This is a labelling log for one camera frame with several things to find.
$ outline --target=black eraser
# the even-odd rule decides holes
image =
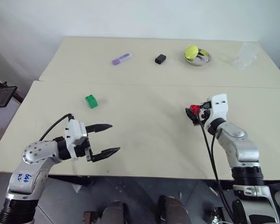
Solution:
[[[162,64],[165,60],[166,60],[166,56],[160,54],[160,55],[154,60],[154,62],[156,62],[157,64]]]

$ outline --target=gray floor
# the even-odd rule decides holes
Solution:
[[[0,173],[0,210],[10,174]],[[49,179],[35,213],[36,224],[81,224],[84,211],[102,212],[121,200],[129,206],[133,224],[155,224],[154,211],[160,195],[173,196],[186,206],[192,223],[205,224],[206,204],[222,206],[202,180],[136,177],[94,177],[94,185],[75,192],[71,183]],[[235,199],[226,192],[228,201]]]

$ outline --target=white wall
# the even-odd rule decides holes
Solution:
[[[26,93],[66,35],[260,41],[280,68],[280,0],[0,0],[0,79]]]

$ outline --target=black cable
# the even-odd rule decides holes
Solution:
[[[58,124],[60,123],[63,119],[69,118],[74,119],[73,115],[71,113],[65,114],[62,118],[60,118],[58,121],[56,121],[54,124],[51,125],[51,127],[48,128],[48,130],[42,135],[42,137],[39,139],[39,141],[42,141],[46,135]]]
[[[227,213],[228,213],[230,219],[233,221],[233,223],[235,223],[234,218],[233,218],[232,211],[231,211],[231,209],[230,209],[230,207],[229,207],[229,205],[228,205],[228,203],[227,203],[227,200],[226,200],[225,195],[224,195],[224,193],[223,193],[222,186],[221,186],[220,181],[219,181],[219,179],[218,179],[215,161],[214,161],[213,156],[212,156],[213,150],[212,150],[212,152],[210,151],[209,142],[208,142],[208,140],[207,140],[207,137],[206,137],[206,133],[205,133],[203,124],[202,124],[202,122],[201,122],[201,120],[200,120],[199,112],[200,112],[200,111],[198,111],[198,116],[197,116],[197,117],[198,117],[198,121],[199,121],[200,127],[201,127],[202,132],[203,132],[205,144],[206,144],[206,147],[207,147],[207,150],[208,150],[208,153],[209,153],[209,157],[210,157],[211,166],[212,166],[212,168],[213,168],[213,172],[214,172],[214,175],[215,175],[215,178],[216,178],[216,183],[217,183],[218,190],[219,190],[219,196],[220,196],[220,199],[221,199],[221,201],[222,201],[222,203],[223,203],[223,205],[224,205],[224,207],[225,207],[225,209],[226,209],[226,211],[227,211]]]

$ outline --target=clear plastic bag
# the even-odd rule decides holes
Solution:
[[[235,58],[231,64],[239,69],[244,69],[249,66],[256,58],[260,48],[254,43],[243,43],[238,57]]]

